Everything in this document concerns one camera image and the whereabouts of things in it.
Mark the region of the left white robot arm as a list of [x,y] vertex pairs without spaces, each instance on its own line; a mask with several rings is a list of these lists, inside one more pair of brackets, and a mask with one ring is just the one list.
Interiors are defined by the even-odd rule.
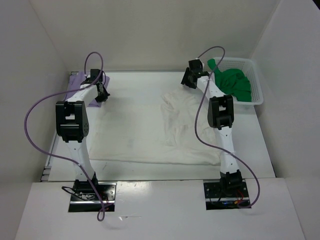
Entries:
[[76,161],[74,188],[89,200],[99,196],[100,187],[87,148],[90,126],[86,108],[92,101],[102,103],[108,99],[110,94],[103,85],[103,76],[102,70],[91,69],[79,90],[55,104],[57,134],[66,143],[71,159]]

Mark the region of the purple t shirt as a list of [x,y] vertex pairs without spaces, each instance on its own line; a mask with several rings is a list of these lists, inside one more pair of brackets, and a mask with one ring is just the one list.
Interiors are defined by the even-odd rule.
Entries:
[[[106,75],[105,72],[102,73],[102,84],[105,89],[107,89],[110,78]],[[79,89],[81,87],[81,83],[86,79],[85,73],[83,71],[78,72],[77,74],[72,74],[69,78],[68,87],[67,90],[75,90]],[[88,106],[92,108],[100,108],[102,105],[101,102],[97,102],[96,100],[93,100]]]

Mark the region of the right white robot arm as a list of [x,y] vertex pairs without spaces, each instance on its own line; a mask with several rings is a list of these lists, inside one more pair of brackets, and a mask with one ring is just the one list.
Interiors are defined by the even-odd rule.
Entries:
[[204,70],[204,64],[198,58],[188,62],[181,84],[201,90],[208,100],[207,121],[213,128],[217,149],[221,151],[219,191],[223,196],[230,197],[237,193],[243,182],[237,159],[234,157],[233,97],[226,95],[216,86],[215,77]]

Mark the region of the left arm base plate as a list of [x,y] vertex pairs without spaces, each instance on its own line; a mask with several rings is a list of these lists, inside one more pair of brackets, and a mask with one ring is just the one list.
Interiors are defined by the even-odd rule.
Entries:
[[[106,212],[115,211],[116,183],[98,183],[95,187],[98,195],[103,201]],[[92,186],[85,182],[75,182],[70,189],[71,197],[68,207],[69,213],[97,213],[101,208],[101,202]]]

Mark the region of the white t shirt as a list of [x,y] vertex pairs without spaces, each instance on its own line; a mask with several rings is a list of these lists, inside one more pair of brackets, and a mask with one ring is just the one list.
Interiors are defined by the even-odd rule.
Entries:
[[197,89],[179,87],[161,96],[159,104],[111,99],[97,113],[91,129],[89,157],[172,165],[220,165],[216,136],[207,122],[207,107]]

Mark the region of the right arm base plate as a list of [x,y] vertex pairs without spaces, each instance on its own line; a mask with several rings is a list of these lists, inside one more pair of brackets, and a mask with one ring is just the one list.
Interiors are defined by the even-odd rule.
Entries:
[[232,210],[251,204],[245,181],[240,187],[231,190],[222,190],[222,186],[217,180],[205,181],[203,188],[207,210]]

